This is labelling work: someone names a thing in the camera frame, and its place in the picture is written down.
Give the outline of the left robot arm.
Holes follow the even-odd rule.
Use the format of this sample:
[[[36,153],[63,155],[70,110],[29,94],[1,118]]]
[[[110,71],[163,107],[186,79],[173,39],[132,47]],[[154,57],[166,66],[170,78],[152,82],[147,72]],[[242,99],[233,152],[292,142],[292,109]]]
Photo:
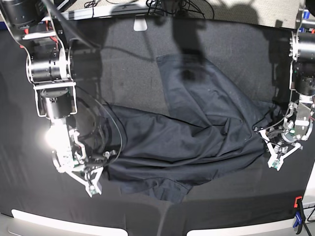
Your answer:
[[[297,13],[291,32],[289,90],[298,98],[288,103],[280,121],[260,129],[268,151],[284,155],[302,148],[301,141],[310,137],[315,121],[315,2],[304,0]]]

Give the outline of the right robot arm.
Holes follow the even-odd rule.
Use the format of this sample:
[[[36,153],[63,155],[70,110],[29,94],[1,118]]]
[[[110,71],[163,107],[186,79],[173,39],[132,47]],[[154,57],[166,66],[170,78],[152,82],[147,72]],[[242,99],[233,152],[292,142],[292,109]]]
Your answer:
[[[69,124],[77,114],[76,82],[64,28],[77,40],[96,45],[75,30],[51,0],[3,0],[1,16],[13,39],[27,53],[26,75],[34,90],[38,116],[50,121],[46,139],[60,173],[94,174],[110,164],[109,156],[88,155],[84,138]]]

